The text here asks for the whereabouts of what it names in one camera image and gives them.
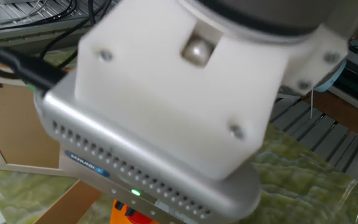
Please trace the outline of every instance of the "green marble surface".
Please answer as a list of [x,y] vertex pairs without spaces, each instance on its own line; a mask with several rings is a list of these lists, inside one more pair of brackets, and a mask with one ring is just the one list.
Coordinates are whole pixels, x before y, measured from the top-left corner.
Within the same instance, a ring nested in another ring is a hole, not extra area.
[[[248,223],[355,224],[358,181],[351,179],[273,126],[251,159],[263,194]],[[0,171],[0,210],[7,224],[31,224],[69,189],[75,179]],[[112,198],[103,195],[80,224],[107,224]]]

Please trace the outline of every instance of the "silver device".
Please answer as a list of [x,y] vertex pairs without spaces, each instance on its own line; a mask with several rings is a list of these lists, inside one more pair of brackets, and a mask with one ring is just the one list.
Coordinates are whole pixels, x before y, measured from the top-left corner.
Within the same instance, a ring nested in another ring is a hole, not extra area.
[[123,0],[35,95],[60,167],[162,224],[249,216],[278,89],[306,94],[347,55],[358,2],[337,3]]

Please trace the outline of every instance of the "screw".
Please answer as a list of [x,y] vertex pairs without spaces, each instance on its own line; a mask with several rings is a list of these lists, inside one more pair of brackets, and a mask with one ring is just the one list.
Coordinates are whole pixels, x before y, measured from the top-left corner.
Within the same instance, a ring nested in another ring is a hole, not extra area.
[[103,60],[105,62],[110,62],[112,60],[112,53],[107,50],[102,50],[99,53],[99,57],[101,60]]
[[340,58],[338,53],[327,52],[324,54],[324,61],[327,63],[336,63]]
[[311,82],[310,81],[305,81],[305,80],[300,80],[298,82],[298,88],[301,90],[307,90],[309,89],[311,86]]
[[238,125],[230,126],[231,135],[237,139],[244,140],[244,132],[242,131],[241,127]]

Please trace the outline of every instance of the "wire rack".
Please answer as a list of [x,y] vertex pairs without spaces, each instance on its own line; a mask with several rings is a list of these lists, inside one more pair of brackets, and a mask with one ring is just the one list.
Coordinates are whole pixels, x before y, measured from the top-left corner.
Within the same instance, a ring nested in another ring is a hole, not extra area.
[[[94,9],[99,7],[104,0],[94,0]],[[34,2],[23,2],[23,3],[13,3],[13,4],[0,4],[0,21],[5,21],[7,19],[15,19],[18,17],[26,16],[34,7],[38,9],[44,1],[40,1],[36,5],[37,1]],[[26,24],[41,19],[45,19],[51,16],[54,16],[62,11],[64,11],[69,5],[68,0],[48,0],[46,5],[35,15],[25,18],[23,20],[15,21],[10,24],[3,25],[3,27],[16,26],[18,24]],[[81,19],[88,16],[88,3],[87,0],[77,0],[78,6],[76,10],[62,19],[62,21],[70,21],[74,19]],[[112,2],[110,7],[115,5],[115,1]]]

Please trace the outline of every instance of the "ventilation hole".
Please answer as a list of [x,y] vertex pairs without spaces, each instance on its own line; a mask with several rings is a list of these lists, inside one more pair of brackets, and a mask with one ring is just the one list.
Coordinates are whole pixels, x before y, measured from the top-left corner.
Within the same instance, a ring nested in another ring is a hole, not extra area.
[[68,130],[67,136],[69,138],[73,137],[73,131],[72,130]]

